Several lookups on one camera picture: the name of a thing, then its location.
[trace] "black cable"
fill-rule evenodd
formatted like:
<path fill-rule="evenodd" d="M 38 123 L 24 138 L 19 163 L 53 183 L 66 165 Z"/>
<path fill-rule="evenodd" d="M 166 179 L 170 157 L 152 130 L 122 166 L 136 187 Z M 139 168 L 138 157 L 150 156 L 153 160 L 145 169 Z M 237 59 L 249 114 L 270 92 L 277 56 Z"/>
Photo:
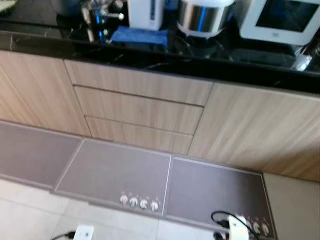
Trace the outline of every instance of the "black cable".
<path fill-rule="evenodd" d="M 55 236 L 54 238 L 52 238 L 51 240 L 57 240 L 59 238 L 63 238 L 63 237 L 66 237 L 68 239 L 74 239 L 75 237 L 75 234 L 76 232 L 75 231 L 70 231 L 68 233 L 65 233 L 65 234 L 61 234 L 61 235 L 58 235 L 58 236 Z"/>
<path fill-rule="evenodd" d="M 255 238 L 256 240 L 260 240 L 259 237 L 258 237 L 258 235 L 257 235 L 257 233 L 256 233 L 251 227 L 249 227 L 247 224 L 245 224 L 242 220 L 240 220 L 236 215 L 234 215 L 234 214 L 232 214 L 232 213 L 230 213 L 230 212 L 227 212 L 227 211 L 214 211 L 213 213 L 211 213 L 211 219 L 212 219 L 212 221 L 214 221 L 216 224 L 219 224 L 219 225 L 221 225 L 221 224 L 219 223 L 219 221 L 216 221 L 215 218 L 214 218 L 214 216 L 215 216 L 216 214 L 224 214 L 224 215 L 230 215 L 230 216 L 234 217 L 235 219 L 237 219 L 240 223 L 242 223 L 242 224 L 250 231 L 250 233 L 254 236 L 254 238 Z"/>

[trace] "power plug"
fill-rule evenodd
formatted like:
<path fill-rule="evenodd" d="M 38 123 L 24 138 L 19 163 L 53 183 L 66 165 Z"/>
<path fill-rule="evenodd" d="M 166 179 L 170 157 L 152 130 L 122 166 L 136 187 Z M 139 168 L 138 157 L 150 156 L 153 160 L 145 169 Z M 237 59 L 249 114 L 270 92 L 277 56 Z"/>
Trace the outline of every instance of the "power plug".
<path fill-rule="evenodd" d="M 76 228 L 73 240 L 91 240 L 94 235 L 95 228 L 88 225 L 79 225 Z"/>

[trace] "microwave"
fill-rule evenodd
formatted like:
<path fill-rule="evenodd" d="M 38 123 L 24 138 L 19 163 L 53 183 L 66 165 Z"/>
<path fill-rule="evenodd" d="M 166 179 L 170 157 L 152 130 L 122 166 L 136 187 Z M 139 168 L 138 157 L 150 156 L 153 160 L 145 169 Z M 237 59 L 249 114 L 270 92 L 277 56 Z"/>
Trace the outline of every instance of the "microwave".
<path fill-rule="evenodd" d="M 245 39 L 303 46 L 320 27 L 320 0 L 236 0 L 234 16 Z"/>

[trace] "electric cord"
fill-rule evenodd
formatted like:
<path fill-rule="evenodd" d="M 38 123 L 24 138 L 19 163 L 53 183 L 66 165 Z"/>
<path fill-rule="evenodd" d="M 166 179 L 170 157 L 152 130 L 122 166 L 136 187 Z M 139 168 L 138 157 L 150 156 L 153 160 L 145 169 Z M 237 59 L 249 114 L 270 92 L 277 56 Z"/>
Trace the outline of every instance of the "electric cord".
<path fill-rule="evenodd" d="M 240 223 L 242 223 L 249 230 L 249 232 L 254 236 L 254 238 L 256 240 L 260 240 L 259 237 L 258 237 L 258 234 L 251 227 L 249 227 L 242 220 L 240 220 L 236 215 L 234 215 L 234 214 L 232 214 L 230 212 L 227 212 L 227 211 L 214 211 L 213 213 L 211 213 L 211 219 L 216 224 L 220 225 L 223 228 L 227 228 L 227 229 L 230 228 L 229 221 L 227 221 L 227 220 L 221 220 L 221 221 L 215 220 L 214 216 L 217 215 L 217 214 L 230 215 L 230 216 L 234 217 L 235 219 L 237 219 Z"/>
<path fill-rule="evenodd" d="M 65 234 L 61 234 L 61 235 L 55 236 L 51 240 L 57 240 L 57 239 L 60 239 L 60 238 L 63 238 L 63 237 L 66 237 L 68 239 L 74 239 L 75 235 L 76 235 L 76 231 L 70 231 L 70 232 L 67 232 Z"/>

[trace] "drawer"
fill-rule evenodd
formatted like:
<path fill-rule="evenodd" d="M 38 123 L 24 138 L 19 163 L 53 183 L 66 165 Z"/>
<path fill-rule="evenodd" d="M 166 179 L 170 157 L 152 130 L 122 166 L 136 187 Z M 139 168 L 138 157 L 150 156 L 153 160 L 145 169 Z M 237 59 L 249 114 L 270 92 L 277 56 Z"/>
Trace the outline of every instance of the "drawer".
<path fill-rule="evenodd" d="M 74 85 L 204 106 L 213 83 L 119 67 L 65 60 Z"/>
<path fill-rule="evenodd" d="M 176 154 L 187 154 L 192 135 L 86 117 L 94 138 L 136 145 Z"/>
<path fill-rule="evenodd" d="M 75 86 L 86 116 L 193 134 L 202 107 Z"/>

